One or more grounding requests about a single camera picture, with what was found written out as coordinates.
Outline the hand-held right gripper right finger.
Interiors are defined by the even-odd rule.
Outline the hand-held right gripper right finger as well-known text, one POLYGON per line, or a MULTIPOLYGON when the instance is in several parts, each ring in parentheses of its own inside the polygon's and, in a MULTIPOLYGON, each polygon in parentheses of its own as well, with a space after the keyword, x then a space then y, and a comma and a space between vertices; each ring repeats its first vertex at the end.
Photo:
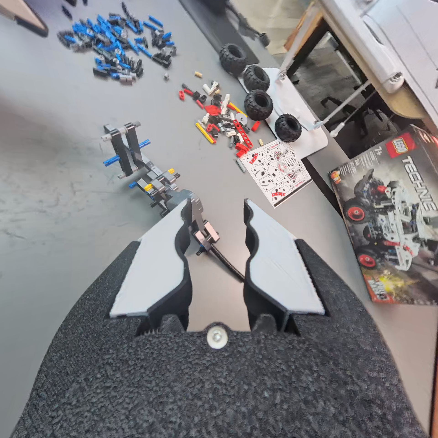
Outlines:
POLYGON ((262 315, 274 320, 274 330, 293 332, 294 315, 325 316, 296 237, 252 200, 244 200, 245 265, 244 303, 251 331, 262 315))

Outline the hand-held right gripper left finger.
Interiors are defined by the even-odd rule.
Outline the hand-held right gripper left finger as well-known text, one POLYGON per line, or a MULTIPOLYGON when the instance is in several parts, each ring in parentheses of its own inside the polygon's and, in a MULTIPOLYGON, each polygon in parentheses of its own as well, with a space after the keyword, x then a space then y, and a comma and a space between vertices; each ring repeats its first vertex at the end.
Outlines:
POLYGON ((139 246, 109 310, 109 317, 144 317, 149 329, 176 315, 188 328, 193 286, 186 251, 192 205, 183 200, 139 240, 139 246))

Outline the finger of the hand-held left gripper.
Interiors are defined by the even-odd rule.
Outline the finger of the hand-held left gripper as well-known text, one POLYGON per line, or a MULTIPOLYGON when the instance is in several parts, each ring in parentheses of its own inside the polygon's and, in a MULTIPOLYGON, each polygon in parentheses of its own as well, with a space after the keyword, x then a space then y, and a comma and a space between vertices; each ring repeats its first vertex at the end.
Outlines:
POLYGON ((41 37, 47 37, 49 29, 38 13, 24 0, 1 0, 0 14, 41 37))

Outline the partly built toy chassis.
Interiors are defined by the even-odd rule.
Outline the partly built toy chassis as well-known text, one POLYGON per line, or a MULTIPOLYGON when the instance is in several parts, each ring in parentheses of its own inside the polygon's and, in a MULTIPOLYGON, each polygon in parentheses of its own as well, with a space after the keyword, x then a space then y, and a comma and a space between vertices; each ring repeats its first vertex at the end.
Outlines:
POLYGON ((219 234, 214 230, 211 223, 202 217, 203 205, 200 198, 194 192, 187 189, 180 189, 176 184, 180 177, 174 170, 162 172, 156 165, 141 157, 140 153, 131 151, 134 160, 133 170, 145 170, 145 175, 149 178, 136 178, 130 185, 131 188, 140 188, 151 199, 151 207, 159 206, 161 216, 167 216, 180 203, 188 200, 191 205, 190 230, 195 240, 200 245, 197 255, 203 252, 212 252, 219 259, 224 259, 223 255, 216 248, 219 234))

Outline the black beam and axle assembly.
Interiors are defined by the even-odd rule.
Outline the black beam and axle assembly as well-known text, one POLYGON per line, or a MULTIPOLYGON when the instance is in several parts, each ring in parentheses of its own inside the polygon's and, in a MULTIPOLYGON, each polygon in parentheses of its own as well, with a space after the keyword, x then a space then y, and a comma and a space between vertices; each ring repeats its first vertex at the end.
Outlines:
POLYGON ((111 142, 115 155, 120 157, 118 161, 121 167, 119 178, 133 175, 135 172, 148 168, 144 161, 141 150, 138 147, 139 141, 136 129, 141 126, 139 121, 129 122, 120 128, 111 124, 103 126, 105 134, 101 136, 103 142, 111 142))

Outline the grey desk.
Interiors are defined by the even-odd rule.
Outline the grey desk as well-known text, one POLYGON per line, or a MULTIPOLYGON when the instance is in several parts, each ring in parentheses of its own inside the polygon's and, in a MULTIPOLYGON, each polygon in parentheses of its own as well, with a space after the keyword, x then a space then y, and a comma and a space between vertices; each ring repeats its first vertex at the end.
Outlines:
POLYGON ((195 128, 200 108, 180 101, 182 83, 200 89, 195 70, 218 80, 243 109, 244 91, 179 1, 126 1, 172 32, 177 55, 164 69, 146 57, 144 76, 122 85, 93 75, 92 53, 58 40, 71 28, 63 1, 29 1, 46 38, 1 16, 1 437, 9 437, 59 326, 79 297, 132 241, 160 221, 159 209, 131 179, 104 167, 111 145, 103 125, 139 121, 145 155, 174 168, 194 191, 219 249, 239 270, 249 256, 245 198, 312 248, 361 299, 391 350, 422 428, 430 431, 437 307, 370 301, 344 223, 318 183, 273 209, 235 163, 227 142, 209 145, 195 128))

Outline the sticker sheet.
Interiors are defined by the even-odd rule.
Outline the sticker sheet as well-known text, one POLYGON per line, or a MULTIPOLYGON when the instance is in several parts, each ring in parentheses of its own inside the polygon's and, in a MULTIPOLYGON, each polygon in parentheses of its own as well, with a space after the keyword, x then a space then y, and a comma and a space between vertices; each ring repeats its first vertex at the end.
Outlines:
POLYGON ((241 161, 273 208, 313 181, 292 146, 282 140, 253 148, 241 161))

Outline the pile of blue black pins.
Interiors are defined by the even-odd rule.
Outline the pile of blue black pins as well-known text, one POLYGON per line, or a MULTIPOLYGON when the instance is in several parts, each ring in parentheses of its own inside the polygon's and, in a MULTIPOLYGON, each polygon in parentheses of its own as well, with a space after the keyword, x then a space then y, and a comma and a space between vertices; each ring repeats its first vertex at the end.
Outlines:
POLYGON ((60 11, 69 20, 70 28, 57 32, 60 43, 74 53, 92 52, 93 75, 131 85, 144 75, 141 56, 164 69, 169 69, 177 55, 171 32, 162 20, 148 15, 140 19, 121 1, 121 13, 96 15, 96 19, 75 19, 72 8, 78 1, 61 1, 60 11))

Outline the printed toy box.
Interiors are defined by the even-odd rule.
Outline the printed toy box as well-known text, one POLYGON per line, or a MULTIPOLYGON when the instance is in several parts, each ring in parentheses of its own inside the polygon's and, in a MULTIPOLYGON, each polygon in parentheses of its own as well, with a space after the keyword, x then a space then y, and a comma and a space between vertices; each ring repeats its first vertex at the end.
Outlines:
POLYGON ((437 306, 437 137, 411 124, 329 178, 371 300, 437 306))

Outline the pile of red white parts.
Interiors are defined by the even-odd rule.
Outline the pile of red white parts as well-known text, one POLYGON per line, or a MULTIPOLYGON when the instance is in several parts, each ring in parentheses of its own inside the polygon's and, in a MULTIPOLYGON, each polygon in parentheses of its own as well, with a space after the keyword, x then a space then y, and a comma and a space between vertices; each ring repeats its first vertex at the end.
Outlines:
POLYGON ((203 111, 202 117, 195 123, 199 121, 216 143, 221 136, 226 138, 229 148, 243 160, 254 148, 249 134, 259 127, 260 122, 255 122, 250 128, 247 115, 231 102, 230 94, 222 95, 218 82, 213 81, 211 86, 204 84, 202 89, 199 92, 182 83, 178 90, 179 100, 191 99, 203 111))

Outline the yellow technic beam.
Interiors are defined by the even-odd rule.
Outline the yellow technic beam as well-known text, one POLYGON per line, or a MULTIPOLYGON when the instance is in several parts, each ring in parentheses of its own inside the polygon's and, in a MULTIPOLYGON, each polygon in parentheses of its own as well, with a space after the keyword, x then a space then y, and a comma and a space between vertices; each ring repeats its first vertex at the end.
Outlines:
POLYGON ((202 124, 198 121, 195 123, 196 128, 200 131, 200 133, 207 139, 210 144, 216 144, 216 139, 214 139, 202 126, 202 124))

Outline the white plastic casing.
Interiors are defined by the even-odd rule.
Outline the white plastic casing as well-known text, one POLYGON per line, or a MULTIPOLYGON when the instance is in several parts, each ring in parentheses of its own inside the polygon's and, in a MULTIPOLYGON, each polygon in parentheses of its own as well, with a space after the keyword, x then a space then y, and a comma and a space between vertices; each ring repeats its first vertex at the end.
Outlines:
POLYGON ((390 109, 437 127, 438 3, 319 1, 325 18, 390 109))

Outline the silver metal stand frame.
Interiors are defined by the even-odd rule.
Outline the silver metal stand frame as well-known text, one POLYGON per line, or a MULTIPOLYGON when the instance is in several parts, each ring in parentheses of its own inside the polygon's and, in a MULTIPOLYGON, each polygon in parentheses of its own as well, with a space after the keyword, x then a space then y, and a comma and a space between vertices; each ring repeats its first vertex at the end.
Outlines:
POLYGON ((290 81, 297 73, 299 84, 310 97, 322 97, 320 106, 327 108, 329 102, 335 105, 331 113, 323 114, 312 120, 309 116, 300 116, 298 120, 307 130, 323 125, 334 130, 336 136, 349 121, 359 124, 360 131, 367 134, 363 114, 375 89, 366 82, 347 47, 330 26, 317 1, 310 1, 296 29, 288 37, 285 49, 287 54, 280 67, 280 79, 290 81))

